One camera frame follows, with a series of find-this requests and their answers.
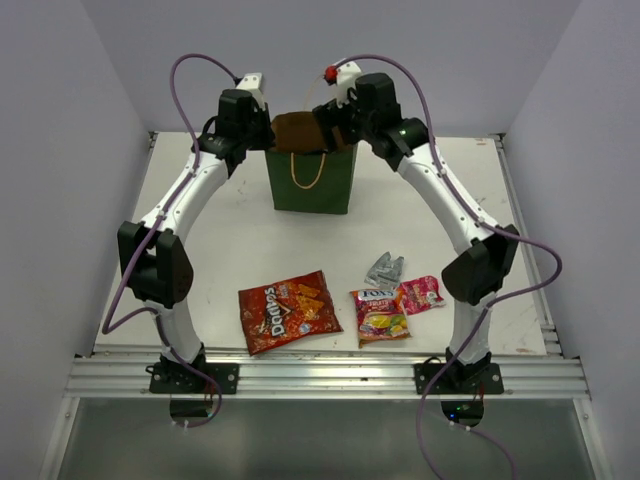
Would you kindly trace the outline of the green paper bag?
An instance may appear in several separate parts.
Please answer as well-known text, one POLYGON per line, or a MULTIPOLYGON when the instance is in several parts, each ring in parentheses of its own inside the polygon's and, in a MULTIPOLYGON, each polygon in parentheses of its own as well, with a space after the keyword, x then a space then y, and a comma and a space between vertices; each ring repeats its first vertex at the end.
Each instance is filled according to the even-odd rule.
POLYGON ((321 79, 316 78, 301 111, 276 116, 271 127, 275 145, 265 152, 273 205, 279 211, 345 215, 355 174, 357 147, 343 142, 326 144, 311 110, 310 101, 321 79))

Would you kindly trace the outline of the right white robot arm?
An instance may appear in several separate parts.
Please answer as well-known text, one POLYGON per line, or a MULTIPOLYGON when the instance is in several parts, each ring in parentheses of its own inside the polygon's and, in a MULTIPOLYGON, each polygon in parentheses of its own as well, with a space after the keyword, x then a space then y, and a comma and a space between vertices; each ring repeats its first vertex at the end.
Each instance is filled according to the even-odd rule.
POLYGON ((468 392, 491 364, 489 304, 511 271, 519 232, 500 226, 464 189, 423 121, 403 117, 387 74, 364 74, 349 62, 328 67, 324 80, 334 98, 313 115, 328 147, 336 147, 335 131, 347 143, 369 144, 418 192, 453 245, 456 257, 441 273, 454 300, 454 330, 441 376, 454 391, 468 392))

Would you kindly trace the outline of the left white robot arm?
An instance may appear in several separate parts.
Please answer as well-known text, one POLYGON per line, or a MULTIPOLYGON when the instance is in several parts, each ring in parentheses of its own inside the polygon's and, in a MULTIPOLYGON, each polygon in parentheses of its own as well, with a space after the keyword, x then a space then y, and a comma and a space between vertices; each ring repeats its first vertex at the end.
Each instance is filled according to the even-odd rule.
POLYGON ((163 357, 175 363, 172 379, 185 392, 201 390, 208 369, 204 346, 195 332, 186 297, 194 271, 185 242, 213 194, 252 150, 274 142, 262 77, 250 73, 224 90, 214 119, 193 135, 186 165, 169 191, 138 222, 125 221, 117 232, 121 281, 113 303, 129 289, 153 315, 163 357))

